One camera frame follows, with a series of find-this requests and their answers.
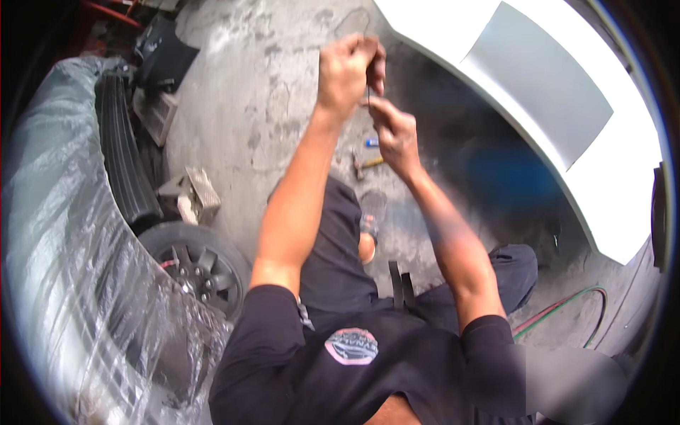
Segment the t-shirt logo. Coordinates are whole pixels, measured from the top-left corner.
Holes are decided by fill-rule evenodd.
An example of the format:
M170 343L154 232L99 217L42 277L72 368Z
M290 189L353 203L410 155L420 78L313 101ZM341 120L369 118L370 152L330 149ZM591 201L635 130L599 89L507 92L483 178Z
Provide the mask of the t-shirt logo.
M344 365L369 364L378 355L378 341L365 329L336 330L324 345L328 353Z

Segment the belt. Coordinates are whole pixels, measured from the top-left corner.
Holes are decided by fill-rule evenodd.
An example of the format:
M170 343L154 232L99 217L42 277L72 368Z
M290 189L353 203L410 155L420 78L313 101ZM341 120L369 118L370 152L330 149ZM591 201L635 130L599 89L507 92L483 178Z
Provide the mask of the belt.
M413 294L413 284L411 283L410 273L399 274L399 267L396 261L388 263L390 277L392 278L392 290L394 291L394 308L411 311L415 309L415 295Z

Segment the plastic sheet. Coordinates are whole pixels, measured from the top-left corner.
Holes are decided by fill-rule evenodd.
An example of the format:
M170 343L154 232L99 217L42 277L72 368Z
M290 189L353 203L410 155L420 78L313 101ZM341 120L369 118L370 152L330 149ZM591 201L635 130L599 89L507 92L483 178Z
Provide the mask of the plastic sheet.
M209 422L228 324L154 262L109 187L94 86L57 63L3 152L3 298L46 394L77 423Z

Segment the wheel rim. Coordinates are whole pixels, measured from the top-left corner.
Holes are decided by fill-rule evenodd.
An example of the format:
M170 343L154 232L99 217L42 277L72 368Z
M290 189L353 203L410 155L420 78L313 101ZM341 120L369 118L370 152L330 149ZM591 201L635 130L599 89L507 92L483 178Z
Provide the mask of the wheel rim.
M229 319L238 309L241 280L227 259L206 246L173 243L153 257L181 290Z

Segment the tire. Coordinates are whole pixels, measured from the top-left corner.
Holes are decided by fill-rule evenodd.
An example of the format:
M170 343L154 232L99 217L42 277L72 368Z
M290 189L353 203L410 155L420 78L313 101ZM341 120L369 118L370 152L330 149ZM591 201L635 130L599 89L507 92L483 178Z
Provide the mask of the tire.
M225 316L229 322L236 322L243 309L243 301L250 285L252 268L231 242L225 240L210 228L184 222L159 224L142 233L138 236L138 239L159 263L166 261L163 256L167 255L167 252L170 252L172 247L177 244L187 245L190 253L200 251L203 248L214 252L217 256L216 261L226 264L235 277L237 298L230 301L235 305L230 306Z

